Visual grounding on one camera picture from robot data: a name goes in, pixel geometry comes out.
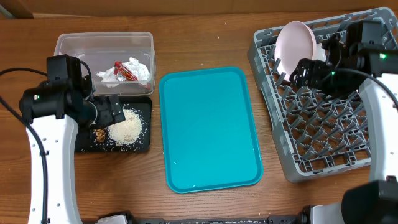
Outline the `grey bowl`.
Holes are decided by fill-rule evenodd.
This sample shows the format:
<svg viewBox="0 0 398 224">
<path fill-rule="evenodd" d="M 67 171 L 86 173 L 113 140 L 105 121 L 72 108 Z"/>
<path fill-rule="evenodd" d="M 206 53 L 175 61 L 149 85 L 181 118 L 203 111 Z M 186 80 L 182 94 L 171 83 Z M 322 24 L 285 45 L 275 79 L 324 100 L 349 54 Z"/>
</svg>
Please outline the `grey bowl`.
<svg viewBox="0 0 398 224">
<path fill-rule="evenodd" d="M 325 49 L 322 48 L 321 44 L 317 44 L 315 49 L 313 50 L 313 60 L 320 60 L 322 62 L 326 61 L 326 52 Z"/>
</svg>

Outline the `brown food scrap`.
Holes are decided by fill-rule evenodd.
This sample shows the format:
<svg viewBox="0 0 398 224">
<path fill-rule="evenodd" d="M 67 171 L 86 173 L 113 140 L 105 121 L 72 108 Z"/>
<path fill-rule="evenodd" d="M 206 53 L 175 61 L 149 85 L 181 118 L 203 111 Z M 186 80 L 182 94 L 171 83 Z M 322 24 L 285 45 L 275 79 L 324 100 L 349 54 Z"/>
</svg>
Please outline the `brown food scrap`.
<svg viewBox="0 0 398 224">
<path fill-rule="evenodd" d="M 95 133 L 96 142 L 99 142 L 99 143 L 105 142 L 105 139 L 106 139 L 106 130 L 105 130 L 104 128 L 102 128 L 102 129 L 95 129 L 95 130 L 94 130 L 94 133 Z"/>
</svg>

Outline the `red foil wrapper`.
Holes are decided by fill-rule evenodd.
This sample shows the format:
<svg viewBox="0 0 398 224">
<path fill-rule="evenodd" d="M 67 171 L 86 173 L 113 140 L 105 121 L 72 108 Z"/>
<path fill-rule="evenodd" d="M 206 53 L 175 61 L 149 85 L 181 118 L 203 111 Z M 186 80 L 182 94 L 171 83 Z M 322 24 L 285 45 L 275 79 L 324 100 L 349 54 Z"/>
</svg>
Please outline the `red foil wrapper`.
<svg viewBox="0 0 398 224">
<path fill-rule="evenodd" d="M 150 73 L 146 65 L 130 57 L 128 62 L 115 62 L 114 76 L 119 81 L 145 81 Z"/>
</svg>

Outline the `white plate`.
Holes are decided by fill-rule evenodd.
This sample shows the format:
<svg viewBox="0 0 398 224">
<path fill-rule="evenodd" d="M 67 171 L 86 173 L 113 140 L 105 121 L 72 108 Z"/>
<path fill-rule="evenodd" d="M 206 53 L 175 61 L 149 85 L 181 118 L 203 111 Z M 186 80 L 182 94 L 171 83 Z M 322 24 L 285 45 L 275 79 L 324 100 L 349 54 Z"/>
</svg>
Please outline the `white plate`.
<svg viewBox="0 0 398 224">
<path fill-rule="evenodd" d="M 289 77 L 303 58 L 312 59 L 315 55 L 317 43 L 313 31 L 300 21 L 292 21 L 285 25 L 279 33 L 274 58 L 280 59 L 277 72 L 285 73 L 284 80 Z"/>
</svg>

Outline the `white napkin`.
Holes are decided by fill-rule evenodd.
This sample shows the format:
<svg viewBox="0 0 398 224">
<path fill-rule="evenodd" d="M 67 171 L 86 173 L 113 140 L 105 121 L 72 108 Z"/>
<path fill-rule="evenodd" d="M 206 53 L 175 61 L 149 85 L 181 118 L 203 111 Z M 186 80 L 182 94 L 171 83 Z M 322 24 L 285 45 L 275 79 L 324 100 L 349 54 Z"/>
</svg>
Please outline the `white napkin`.
<svg viewBox="0 0 398 224">
<path fill-rule="evenodd" d="M 133 57 L 130 57 L 128 62 L 116 61 L 113 67 L 105 72 L 98 72 L 96 76 L 100 77 L 102 82 L 138 81 L 139 85 L 146 89 L 151 87 L 148 82 L 150 72 L 147 66 Z"/>
</svg>

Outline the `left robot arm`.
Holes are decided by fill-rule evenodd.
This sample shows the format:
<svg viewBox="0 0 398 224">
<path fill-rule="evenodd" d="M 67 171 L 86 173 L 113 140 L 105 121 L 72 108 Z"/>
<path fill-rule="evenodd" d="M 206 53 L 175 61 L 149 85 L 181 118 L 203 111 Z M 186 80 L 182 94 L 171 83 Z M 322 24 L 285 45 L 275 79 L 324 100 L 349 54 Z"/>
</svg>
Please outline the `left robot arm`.
<svg viewBox="0 0 398 224">
<path fill-rule="evenodd" d="M 125 120 L 118 96 L 93 96 L 83 66 L 69 55 L 47 58 L 47 79 L 19 102 L 31 154 L 29 223 L 81 223 L 74 165 L 78 131 Z"/>
</svg>

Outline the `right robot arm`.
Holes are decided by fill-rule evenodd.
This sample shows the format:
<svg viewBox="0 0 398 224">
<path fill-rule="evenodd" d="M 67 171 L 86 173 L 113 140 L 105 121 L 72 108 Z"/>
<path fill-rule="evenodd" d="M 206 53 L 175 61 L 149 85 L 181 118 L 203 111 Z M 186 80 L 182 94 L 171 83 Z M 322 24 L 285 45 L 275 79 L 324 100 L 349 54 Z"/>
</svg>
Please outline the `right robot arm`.
<svg viewBox="0 0 398 224">
<path fill-rule="evenodd" d="M 301 59 L 290 75 L 298 88 L 321 90 L 326 99 L 358 91 L 371 150 L 369 182 L 347 190 L 340 202 L 313 205 L 303 223 L 397 223 L 397 51 L 382 43 L 382 23 L 363 20 L 323 41 L 325 62 Z"/>
</svg>

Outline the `clear plastic bin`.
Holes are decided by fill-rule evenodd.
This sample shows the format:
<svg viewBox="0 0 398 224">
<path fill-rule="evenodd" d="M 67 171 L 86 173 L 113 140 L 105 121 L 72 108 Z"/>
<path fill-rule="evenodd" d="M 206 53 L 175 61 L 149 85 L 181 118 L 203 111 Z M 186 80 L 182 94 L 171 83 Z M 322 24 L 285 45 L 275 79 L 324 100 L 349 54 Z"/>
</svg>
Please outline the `clear plastic bin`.
<svg viewBox="0 0 398 224">
<path fill-rule="evenodd" d="M 74 56 L 88 64 L 95 95 L 150 95 L 155 87 L 154 38 L 150 32 L 86 32 L 62 34 L 57 40 L 55 55 Z M 149 89 L 134 82 L 102 82 L 96 76 L 114 66 L 116 61 L 128 62 L 133 57 L 150 72 Z"/>
</svg>

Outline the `grey dish rack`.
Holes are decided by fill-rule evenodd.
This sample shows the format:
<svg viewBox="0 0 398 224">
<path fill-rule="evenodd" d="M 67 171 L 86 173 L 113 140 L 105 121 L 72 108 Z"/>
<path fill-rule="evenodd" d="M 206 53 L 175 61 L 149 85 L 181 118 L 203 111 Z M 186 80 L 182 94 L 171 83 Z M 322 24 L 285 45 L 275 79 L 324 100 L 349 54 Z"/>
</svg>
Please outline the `grey dish rack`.
<svg viewBox="0 0 398 224">
<path fill-rule="evenodd" d="M 382 43 L 397 51 L 397 18 L 386 7 L 304 22 L 317 44 L 363 20 L 382 23 Z M 256 85 L 265 99 L 272 137 L 285 178 L 303 182 L 371 165 L 366 111 L 358 91 L 326 99 L 321 90 L 297 88 L 279 74 L 275 60 L 277 37 L 284 26 L 258 30 L 248 50 Z"/>
</svg>

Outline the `teal serving tray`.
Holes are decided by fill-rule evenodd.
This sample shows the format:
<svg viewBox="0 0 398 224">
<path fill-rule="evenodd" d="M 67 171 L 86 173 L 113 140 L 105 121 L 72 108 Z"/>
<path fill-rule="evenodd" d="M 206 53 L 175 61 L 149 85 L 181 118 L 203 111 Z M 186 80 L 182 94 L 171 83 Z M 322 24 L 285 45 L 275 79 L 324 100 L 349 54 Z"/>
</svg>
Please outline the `teal serving tray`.
<svg viewBox="0 0 398 224">
<path fill-rule="evenodd" d="M 254 185 L 264 173 L 244 72 L 168 73 L 159 82 L 165 176 L 179 194 Z"/>
</svg>

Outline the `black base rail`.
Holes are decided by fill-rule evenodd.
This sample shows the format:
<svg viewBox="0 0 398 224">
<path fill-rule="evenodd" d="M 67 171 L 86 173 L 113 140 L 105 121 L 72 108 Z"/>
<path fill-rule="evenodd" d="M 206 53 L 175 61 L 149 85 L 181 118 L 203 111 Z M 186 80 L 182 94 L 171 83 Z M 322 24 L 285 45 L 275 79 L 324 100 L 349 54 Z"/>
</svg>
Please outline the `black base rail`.
<svg viewBox="0 0 398 224">
<path fill-rule="evenodd" d="M 269 215 L 267 218 L 235 218 L 235 219 L 185 219 L 164 220 L 163 218 L 135 218 L 130 211 L 110 213 L 110 215 L 126 215 L 129 224 L 310 224 L 310 210 L 313 205 L 303 207 L 298 215 Z"/>
</svg>

